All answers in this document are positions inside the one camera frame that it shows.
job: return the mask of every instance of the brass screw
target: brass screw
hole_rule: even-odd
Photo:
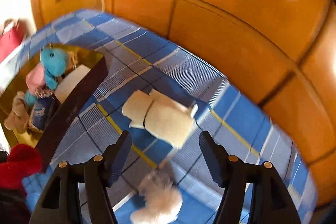
[[[60,167],[60,168],[64,168],[65,166],[67,166],[68,164],[67,164],[67,162],[66,161],[61,161],[59,164],[58,164],[58,166]]]
[[[93,160],[94,161],[101,161],[103,159],[103,156],[102,155],[95,155],[94,157],[93,157]]]
[[[236,161],[238,161],[238,158],[235,155],[230,155],[229,156],[229,161],[236,162]]]
[[[269,161],[264,162],[264,166],[268,169],[272,168],[272,164]]]

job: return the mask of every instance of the cardboard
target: cardboard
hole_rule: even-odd
[[[44,170],[48,167],[59,143],[74,118],[108,75],[105,57],[102,53],[63,44],[52,44],[51,47],[75,52],[78,57],[78,64],[89,67],[90,72],[72,90],[42,134],[32,132],[31,130],[19,134],[15,130],[10,131],[6,129],[3,125],[4,120],[11,112],[12,101],[17,91],[26,92],[26,75],[40,62],[40,53],[37,53],[21,68],[0,97],[0,124],[10,147],[18,143],[25,143],[36,147],[42,155]]]

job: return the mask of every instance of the blue stuffed animal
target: blue stuffed animal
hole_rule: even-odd
[[[45,48],[40,54],[40,60],[44,67],[45,85],[50,90],[56,89],[58,82],[55,78],[64,74],[70,62],[68,53],[59,48]],[[29,89],[25,94],[25,101],[29,106],[37,102],[36,96]]]

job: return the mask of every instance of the brown stuffed animal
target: brown stuffed animal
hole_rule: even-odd
[[[18,91],[13,99],[12,111],[4,121],[7,129],[13,130],[14,128],[18,133],[23,133],[27,130],[29,115],[25,105],[25,94]]]

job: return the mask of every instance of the bedsheet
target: bedsheet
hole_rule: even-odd
[[[198,145],[208,130],[229,154],[245,162],[273,163],[288,188],[302,223],[309,222],[316,204],[316,187],[295,143],[218,70],[178,45],[114,15],[78,10],[64,15],[27,38],[6,64],[7,82],[49,42],[69,43],[105,54],[108,77],[100,84],[61,141],[46,174],[23,180],[27,205],[33,209],[52,170],[62,160],[75,164],[101,154],[129,130],[133,147],[122,175],[108,189],[119,223],[144,205],[137,194],[143,176],[153,168],[167,172],[183,195],[174,223],[212,223],[223,189],[213,182]],[[146,130],[129,128],[121,108],[135,90],[152,89],[199,110],[193,132],[181,150],[158,140]],[[84,184],[79,185],[83,219],[90,223]],[[246,185],[241,223],[247,223],[252,185]]]

